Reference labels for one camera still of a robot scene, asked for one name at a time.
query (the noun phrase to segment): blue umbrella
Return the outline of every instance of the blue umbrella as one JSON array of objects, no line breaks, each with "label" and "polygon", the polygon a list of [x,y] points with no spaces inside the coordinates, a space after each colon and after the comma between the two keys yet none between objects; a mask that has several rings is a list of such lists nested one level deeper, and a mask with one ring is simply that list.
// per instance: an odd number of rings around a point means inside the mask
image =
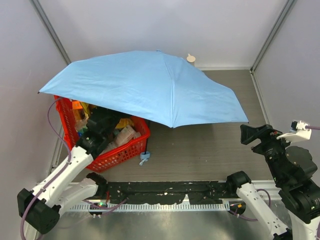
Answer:
[{"label": "blue umbrella", "polygon": [[40,92],[74,99],[176,128],[248,122],[235,93],[183,58],[130,51],[76,61]]}]

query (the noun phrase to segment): shiny metal surface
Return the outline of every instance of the shiny metal surface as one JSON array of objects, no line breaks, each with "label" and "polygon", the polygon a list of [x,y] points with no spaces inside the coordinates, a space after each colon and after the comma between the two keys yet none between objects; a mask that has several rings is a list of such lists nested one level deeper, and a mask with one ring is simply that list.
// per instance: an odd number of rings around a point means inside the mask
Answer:
[{"label": "shiny metal surface", "polygon": [[[291,225],[281,201],[273,201],[271,209]],[[253,217],[248,209],[244,215]],[[114,212],[83,220],[88,216],[88,212],[67,212],[44,240],[267,240],[258,222],[226,211]],[[78,221],[82,222],[72,228],[58,228]]]}]

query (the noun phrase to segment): umbrella seam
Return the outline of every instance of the umbrella seam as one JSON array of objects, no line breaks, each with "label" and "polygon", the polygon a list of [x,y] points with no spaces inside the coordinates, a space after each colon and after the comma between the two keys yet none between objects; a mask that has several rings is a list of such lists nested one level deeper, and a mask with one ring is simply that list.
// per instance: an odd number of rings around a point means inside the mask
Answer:
[{"label": "umbrella seam", "polygon": [[171,88],[171,127],[173,128],[174,127],[173,119],[174,119],[174,87],[175,87],[175,82],[173,81],[173,78],[170,74],[169,68],[168,68],[167,63],[164,58],[164,54],[162,54],[162,59],[163,59],[165,68],[168,72],[168,75],[171,79],[171,84],[172,84],[172,88]]}]

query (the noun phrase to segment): cable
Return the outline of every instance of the cable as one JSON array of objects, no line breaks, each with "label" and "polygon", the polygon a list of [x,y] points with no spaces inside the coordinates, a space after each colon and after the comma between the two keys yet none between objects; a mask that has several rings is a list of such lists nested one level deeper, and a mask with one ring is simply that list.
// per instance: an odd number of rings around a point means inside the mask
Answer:
[{"label": "cable", "polygon": [[[127,199],[123,200],[123,201],[120,202],[118,205],[113,206],[113,207],[109,207],[109,208],[94,205],[92,202],[89,202],[89,201],[87,201],[87,200],[84,200],[83,202],[88,203],[88,204],[90,204],[90,205],[93,205],[95,208],[99,208],[99,209],[103,209],[103,210],[108,210],[108,209],[109,209],[110,211],[107,211],[107,212],[101,214],[101,216],[102,216],[102,215],[105,216],[105,215],[108,215],[108,214],[114,212],[117,208],[119,208],[119,207],[120,207],[122,204],[124,204],[126,201],[127,201]],[[57,228],[58,228],[58,229],[63,229],[63,230],[65,230],[65,229],[70,229],[70,228],[73,228],[75,225],[77,225],[77,224],[79,224],[79,223],[82,223],[82,222],[84,222],[85,220],[90,219],[90,218],[92,218],[92,216],[85,217],[85,218],[81,219],[80,221],[78,221],[78,222],[76,222],[76,223],[74,223],[74,224],[72,224],[72,225],[70,225],[70,226],[58,226]]]},{"label": "cable", "polygon": [[[270,208],[270,207],[271,207],[271,196],[270,196],[270,194],[268,193],[268,191],[265,190],[265,189],[262,189],[262,188],[259,188],[259,189],[257,189],[256,191],[257,191],[257,192],[263,191],[263,192],[265,192],[265,193],[267,194],[268,199],[269,199],[268,206],[269,206],[269,208]],[[247,220],[247,221],[250,221],[250,222],[256,222],[256,221],[258,221],[258,219],[256,219],[256,218],[249,218],[249,217],[246,217],[246,216],[242,216],[242,215],[240,215],[240,214],[237,214],[237,211],[234,212],[234,211],[232,211],[232,210],[229,210],[229,212],[232,213],[233,215],[237,216],[238,218],[241,218],[241,219],[244,219],[244,220]]]},{"label": "cable", "polygon": [[306,129],[312,129],[312,130],[320,130],[320,126],[305,126]]},{"label": "cable", "polygon": [[55,128],[53,127],[52,123],[50,122],[50,118],[49,118],[49,113],[50,110],[52,108],[52,106],[59,100],[61,100],[62,97],[57,98],[49,107],[48,112],[47,112],[47,120],[49,122],[49,125],[51,126],[52,130],[55,132],[55,134],[57,135],[57,137],[60,139],[60,141],[62,141],[63,145],[66,147],[67,152],[68,152],[68,160],[66,162],[66,164],[63,166],[63,168],[61,168],[61,170],[51,179],[49,180],[44,186],[43,188],[32,198],[32,200],[29,202],[28,206],[26,207],[23,215],[22,215],[22,219],[21,219],[21,224],[20,224],[20,236],[22,240],[27,240],[25,237],[25,232],[24,232],[24,227],[25,227],[25,221],[27,218],[27,214],[30,210],[30,208],[32,207],[32,205],[35,203],[35,201],[38,199],[38,197],[40,196],[40,194],[42,194],[46,188],[54,181],[57,179],[57,177],[59,177],[64,170],[68,167],[70,161],[71,161],[71,151],[67,145],[67,143],[64,141],[64,139],[59,135],[59,133],[57,133],[57,131],[55,130]]}]

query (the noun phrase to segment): white panel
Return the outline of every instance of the white panel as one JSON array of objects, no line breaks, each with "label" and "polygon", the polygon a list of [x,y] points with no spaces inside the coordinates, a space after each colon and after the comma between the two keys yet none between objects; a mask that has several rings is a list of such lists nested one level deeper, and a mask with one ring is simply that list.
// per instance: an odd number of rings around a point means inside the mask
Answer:
[{"label": "white panel", "polygon": [[37,92],[66,64],[29,1],[2,0],[0,12],[0,233],[16,240],[17,194],[48,174],[57,141],[46,120],[54,99]]},{"label": "white panel", "polygon": [[[257,81],[271,124],[287,131],[292,120],[320,126],[320,1],[297,1],[262,59]],[[320,131],[297,145],[307,148],[320,168]],[[320,184],[320,170],[314,180]]]},{"label": "white panel", "polygon": [[72,61],[131,50],[251,67],[286,0],[40,0]]}]

